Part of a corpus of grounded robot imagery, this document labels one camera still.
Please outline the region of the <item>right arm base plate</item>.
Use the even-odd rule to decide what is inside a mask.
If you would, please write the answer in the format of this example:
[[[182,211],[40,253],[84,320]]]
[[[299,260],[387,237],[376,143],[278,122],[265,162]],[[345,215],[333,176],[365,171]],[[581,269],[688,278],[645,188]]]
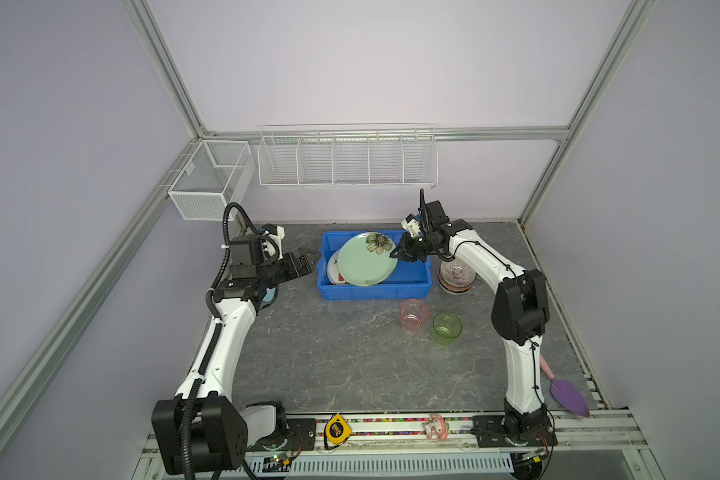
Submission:
[[[476,415],[470,433],[481,448],[556,447],[558,439],[548,416]]]

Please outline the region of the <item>white watermelon plate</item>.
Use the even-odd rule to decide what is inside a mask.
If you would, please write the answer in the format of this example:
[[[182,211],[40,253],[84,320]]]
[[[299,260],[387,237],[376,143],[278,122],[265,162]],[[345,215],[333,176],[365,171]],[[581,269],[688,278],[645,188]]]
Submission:
[[[345,285],[346,281],[338,268],[338,251],[335,251],[329,258],[326,266],[326,275],[332,285]]]

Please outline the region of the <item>light green flower plate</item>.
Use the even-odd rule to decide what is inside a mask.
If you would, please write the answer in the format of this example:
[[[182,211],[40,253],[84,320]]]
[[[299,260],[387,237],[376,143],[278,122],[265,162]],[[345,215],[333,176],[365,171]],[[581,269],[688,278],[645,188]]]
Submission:
[[[391,256],[395,244],[381,232],[364,232],[353,236],[338,251],[337,268],[350,285],[370,287],[382,283],[397,267]]]

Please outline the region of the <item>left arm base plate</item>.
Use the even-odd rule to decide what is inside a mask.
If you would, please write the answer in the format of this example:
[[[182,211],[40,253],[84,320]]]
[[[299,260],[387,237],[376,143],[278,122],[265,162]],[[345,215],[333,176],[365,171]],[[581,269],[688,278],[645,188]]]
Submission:
[[[262,440],[260,445],[267,451],[313,451],[317,439],[315,418],[288,418],[283,436]]]

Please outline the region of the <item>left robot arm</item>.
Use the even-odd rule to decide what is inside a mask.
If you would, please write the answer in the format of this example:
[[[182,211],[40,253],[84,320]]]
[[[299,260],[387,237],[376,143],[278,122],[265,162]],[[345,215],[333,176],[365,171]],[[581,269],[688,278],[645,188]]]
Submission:
[[[220,268],[205,293],[210,320],[189,371],[176,393],[156,403],[151,414],[164,469],[193,479],[209,472],[251,470],[250,448],[281,447],[289,430],[279,401],[239,410],[232,402],[235,373],[243,345],[257,315],[272,306],[280,285],[312,274],[316,250],[282,247],[283,227],[256,226],[237,202],[222,213]]]

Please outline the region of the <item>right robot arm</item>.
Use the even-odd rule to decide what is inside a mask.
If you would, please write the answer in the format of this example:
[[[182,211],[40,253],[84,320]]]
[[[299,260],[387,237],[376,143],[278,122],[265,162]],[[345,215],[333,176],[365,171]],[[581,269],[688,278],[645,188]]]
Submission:
[[[524,446],[540,440],[557,445],[554,418],[541,392],[541,345],[550,319],[547,282],[538,269],[527,269],[490,246],[462,219],[450,219],[440,202],[419,193],[418,212],[401,222],[395,259],[413,263],[431,256],[461,260],[494,292],[491,323],[506,358],[504,419],[499,428],[508,443]]]

